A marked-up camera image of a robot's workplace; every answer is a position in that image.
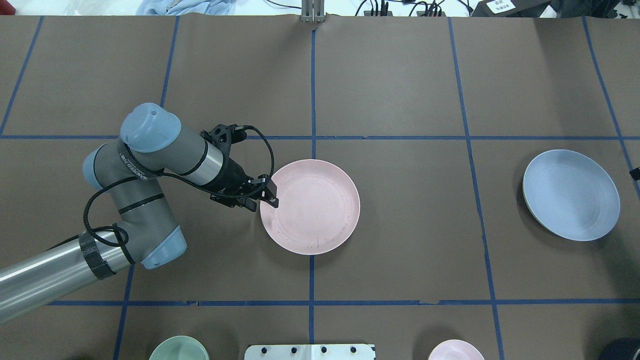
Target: white label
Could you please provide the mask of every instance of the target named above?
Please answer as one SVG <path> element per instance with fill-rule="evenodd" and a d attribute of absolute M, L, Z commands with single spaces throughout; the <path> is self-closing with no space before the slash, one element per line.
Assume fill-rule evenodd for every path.
<path fill-rule="evenodd" d="M 502 13 L 516 8 L 511 0 L 494 0 L 489 1 L 486 5 L 493 13 Z"/>

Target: light blue cap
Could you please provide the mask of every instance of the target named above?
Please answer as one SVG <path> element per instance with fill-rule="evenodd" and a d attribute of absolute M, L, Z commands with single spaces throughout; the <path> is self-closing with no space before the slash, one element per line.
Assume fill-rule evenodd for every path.
<path fill-rule="evenodd" d="M 84 163 L 82 164 L 82 174 L 84 175 L 84 180 L 86 180 L 89 185 L 91 185 L 96 190 L 101 190 L 102 185 L 98 182 L 98 179 L 95 177 L 95 170 L 93 169 L 93 164 L 95 163 L 95 156 L 98 155 L 98 151 L 105 146 L 101 145 L 98 149 L 95 149 L 89 156 L 84 159 Z"/>
<path fill-rule="evenodd" d="M 138 152 L 154 152 L 169 146 L 180 134 L 177 116 L 146 102 L 127 115 L 120 127 L 120 138 Z"/>
<path fill-rule="evenodd" d="M 185 250 L 187 241 L 178 225 L 141 263 L 147 270 L 155 269 L 184 254 Z"/>

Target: table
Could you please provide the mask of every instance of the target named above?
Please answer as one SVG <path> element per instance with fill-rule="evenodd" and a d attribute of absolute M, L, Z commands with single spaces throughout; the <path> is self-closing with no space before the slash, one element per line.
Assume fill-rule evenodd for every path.
<path fill-rule="evenodd" d="M 162 179 L 187 252 L 2 325 L 3 358 L 145 358 L 186 334 L 212 359 L 335 342 L 425 359 L 450 338 L 486 359 L 596 359 L 640 336 L 640 189 L 627 174 L 640 164 L 640 88 L 620 75 L 640 23 L 424 20 L 0 19 L 2 266 L 81 231 L 84 157 L 147 101 L 194 129 L 256 125 L 277 167 L 330 161 L 362 201 L 352 237 L 307 257 L 273 243 L 258 214 Z M 232 157 L 261 174 L 262 147 Z M 558 238 L 528 212 L 524 169 L 556 148 L 618 187 L 605 238 Z M 91 220 L 117 220 L 108 198 Z"/>

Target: silver metal tube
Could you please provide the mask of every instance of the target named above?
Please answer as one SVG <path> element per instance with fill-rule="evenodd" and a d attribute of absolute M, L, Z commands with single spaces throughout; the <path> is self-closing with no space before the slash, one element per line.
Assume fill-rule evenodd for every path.
<path fill-rule="evenodd" d="M 112 232 L 101 231 L 98 235 L 105 240 L 117 242 Z M 129 266 L 120 247 L 101 243 L 97 243 L 97 246 L 102 258 L 114 272 Z M 0 270 L 0 323 L 97 280 L 86 264 L 77 240 Z"/>

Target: white plate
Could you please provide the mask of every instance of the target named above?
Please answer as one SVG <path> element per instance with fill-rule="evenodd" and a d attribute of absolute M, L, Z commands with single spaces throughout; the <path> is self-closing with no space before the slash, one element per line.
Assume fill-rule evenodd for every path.
<path fill-rule="evenodd" d="M 431 351 L 429 360 L 484 360 L 484 357 L 478 349 L 466 341 L 447 340 Z"/>
<path fill-rule="evenodd" d="M 579 152 L 549 150 L 536 156 L 524 172 L 522 190 L 536 220 L 569 240 L 599 239 L 620 216 L 613 180 Z"/>
<path fill-rule="evenodd" d="M 318 255 L 344 243 L 360 217 L 358 189 L 339 167 L 321 160 L 300 160 L 273 174 L 277 209 L 261 202 L 262 225 L 283 248 Z"/>

